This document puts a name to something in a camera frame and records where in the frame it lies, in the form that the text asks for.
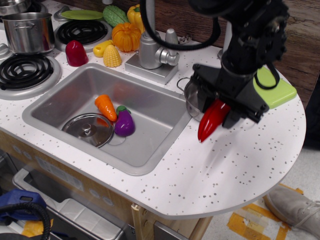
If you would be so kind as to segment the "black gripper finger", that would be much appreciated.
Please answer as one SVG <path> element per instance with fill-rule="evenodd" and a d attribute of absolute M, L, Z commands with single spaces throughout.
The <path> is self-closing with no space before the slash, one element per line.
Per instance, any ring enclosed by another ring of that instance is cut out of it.
<path fill-rule="evenodd" d="M 197 104 L 202 113 L 206 112 L 216 98 L 217 92 L 212 84 L 203 83 L 197 87 Z"/>
<path fill-rule="evenodd" d="M 226 129 L 232 128 L 241 118 L 246 118 L 247 114 L 244 111 L 231 109 L 222 122 L 222 127 Z"/>

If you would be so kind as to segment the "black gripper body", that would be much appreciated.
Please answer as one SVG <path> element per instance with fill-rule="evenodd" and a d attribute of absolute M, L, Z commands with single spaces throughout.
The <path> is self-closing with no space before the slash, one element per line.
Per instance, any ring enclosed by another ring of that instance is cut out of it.
<path fill-rule="evenodd" d="M 243 111 L 245 119 L 259 123 L 269 106 L 256 92 L 253 84 L 254 75 L 235 74 L 224 66 L 215 68 L 194 64 L 191 81 L 197 85 L 211 84 L 216 90 L 216 99 L 231 107 L 231 110 Z"/>

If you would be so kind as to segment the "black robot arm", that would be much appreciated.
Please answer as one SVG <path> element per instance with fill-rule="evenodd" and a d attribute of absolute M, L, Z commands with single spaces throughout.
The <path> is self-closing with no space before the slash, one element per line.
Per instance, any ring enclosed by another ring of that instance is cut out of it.
<path fill-rule="evenodd" d="M 222 126 L 230 129 L 241 118 L 258 123 L 269 110 L 254 88 L 274 89 L 280 77 L 273 63 L 286 52 L 288 7 L 281 0 L 191 0 L 198 13 L 231 23 L 232 37 L 221 68 L 195 64 L 191 80 L 197 84 L 198 109 L 209 113 L 219 99 L 230 107 Z"/>

